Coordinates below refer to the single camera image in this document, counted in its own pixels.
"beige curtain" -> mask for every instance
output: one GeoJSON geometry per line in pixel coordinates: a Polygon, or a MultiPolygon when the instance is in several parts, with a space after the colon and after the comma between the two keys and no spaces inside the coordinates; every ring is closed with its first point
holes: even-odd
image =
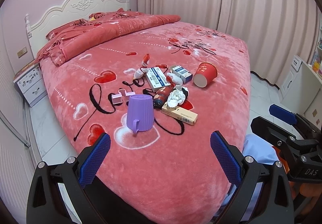
{"type": "Polygon", "coordinates": [[[294,55],[310,60],[318,36],[314,0],[138,0],[138,10],[178,14],[184,22],[241,38],[251,70],[278,86],[294,55]]]}

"bedspread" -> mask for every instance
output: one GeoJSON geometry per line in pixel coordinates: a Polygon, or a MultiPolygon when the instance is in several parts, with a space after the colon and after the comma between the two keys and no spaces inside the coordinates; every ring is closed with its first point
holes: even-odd
{"type": "Polygon", "coordinates": [[[43,78],[56,116],[80,153],[102,132],[111,149],[97,176],[113,192],[159,224],[207,223],[230,184],[210,148],[219,130],[242,150],[250,105],[246,44],[208,28],[175,22],[120,36],[92,47],[57,67],[41,60],[43,78]],[[133,136],[126,126],[127,105],[113,105],[120,88],[151,94],[146,78],[133,74],[149,54],[149,67],[164,72],[174,64],[192,74],[213,63],[218,77],[205,88],[192,81],[183,107],[198,114],[194,126],[155,110],[151,130],[133,136]]]}

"blue clothing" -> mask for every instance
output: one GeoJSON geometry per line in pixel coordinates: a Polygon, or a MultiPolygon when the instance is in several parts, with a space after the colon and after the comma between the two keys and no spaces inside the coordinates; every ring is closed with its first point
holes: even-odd
{"type": "MultiPolygon", "coordinates": [[[[279,160],[275,150],[272,148],[272,145],[253,133],[246,135],[242,153],[244,156],[252,156],[258,163],[272,165],[275,161],[279,160]]],[[[252,199],[249,202],[248,208],[241,221],[249,220],[260,194],[261,186],[262,183],[257,183],[252,199]]],[[[215,216],[218,216],[222,212],[222,210],[231,199],[235,190],[236,186],[231,185],[229,192],[225,197],[225,200],[223,201],[219,210],[216,212],[215,216]]]]}

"power outlet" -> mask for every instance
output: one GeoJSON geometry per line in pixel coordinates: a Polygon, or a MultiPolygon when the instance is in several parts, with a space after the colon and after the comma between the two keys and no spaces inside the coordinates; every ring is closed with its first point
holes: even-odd
{"type": "Polygon", "coordinates": [[[17,52],[18,58],[27,53],[27,47],[24,47],[22,50],[17,52]]]}

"purple cup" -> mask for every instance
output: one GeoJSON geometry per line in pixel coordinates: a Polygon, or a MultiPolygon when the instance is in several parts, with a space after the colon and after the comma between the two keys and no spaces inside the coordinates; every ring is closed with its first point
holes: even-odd
{"type": "Polygon", "coordinates": [[[149,95],[136,94],[128,101],[128,115],[126,125],[134,133],[148,131],[153,127],[154,111],[153,99],[149,95]]]}

